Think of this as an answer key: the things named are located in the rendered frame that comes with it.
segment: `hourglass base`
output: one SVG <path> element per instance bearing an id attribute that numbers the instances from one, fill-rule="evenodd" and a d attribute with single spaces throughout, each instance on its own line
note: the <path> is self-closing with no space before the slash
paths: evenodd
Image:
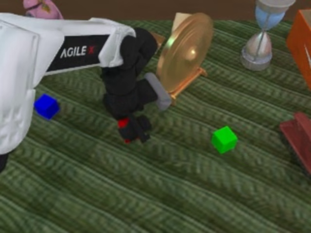
<path id="1" fill-rule="evenodd" d="M 242 49 L 241 63 L 246 69 L 252 71 L 262 71 L 269 67 L 272 59 L 272 53 L 267 54 L 264 57 L 257 57 L 256 59 L 246 52 L 246 48 Z"/>

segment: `logo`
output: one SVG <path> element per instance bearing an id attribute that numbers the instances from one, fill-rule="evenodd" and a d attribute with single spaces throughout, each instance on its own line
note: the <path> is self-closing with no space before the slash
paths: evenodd
<path id="1" fill-rule="evenodd" d="M 308 51 L 306 45 L 305 45 L 305 51 L 306 51 L 307 59 L 308 59 L 308 62 L 309 62 L 309 66 L 310 66 L 310 68 L 311 68 L 311 56 L 310 56 L 310 54 L 309 54 L 309 51 Z"/>
<path id="2" fill-rule="evenodd" d="M 94 53 L 95 46 L 69 47 L 63 49 L 60 58 L 85 56 Z"/>
<path id="3" fill-rule="evenodd" d="M 99 65 L 99 53 L 107 45 L 108 37 L 109 35 L 66 36 L 47 72 Z"/>

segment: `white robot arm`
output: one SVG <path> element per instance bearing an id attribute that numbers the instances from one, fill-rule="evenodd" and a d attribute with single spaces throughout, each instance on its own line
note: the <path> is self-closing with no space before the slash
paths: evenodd
<path id="1" fill-rule="evenodd" d="M 14 150 L 31 124 L 43 76 L 122 65 L 120 44 L 135 30 L 111 20 L 46 20 L 0 13 L 0 155 Z"/>

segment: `green cube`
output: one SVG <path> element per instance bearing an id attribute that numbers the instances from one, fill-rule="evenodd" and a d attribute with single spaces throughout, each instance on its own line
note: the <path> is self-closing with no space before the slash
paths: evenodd
<path id="1" fill-rule="evenodd" d="M 212 144 L 220 154 L 234 149 L 237 141 L 238 137 L 229 126 L 216 130 L 212 135 Z"/>

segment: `hourglass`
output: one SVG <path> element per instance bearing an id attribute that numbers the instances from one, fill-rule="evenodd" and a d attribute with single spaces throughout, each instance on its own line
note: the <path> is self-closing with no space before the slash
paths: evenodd
<path id="1" fill-rule="evenodd" d="M 241 62 L 247 69 L 266 69 L 272 59 L 272 44 L 267 33 L 284 18 L 285 12 L 295 0 L 256 0 L 255 17 L 261 28 L 242 49 Z"/>

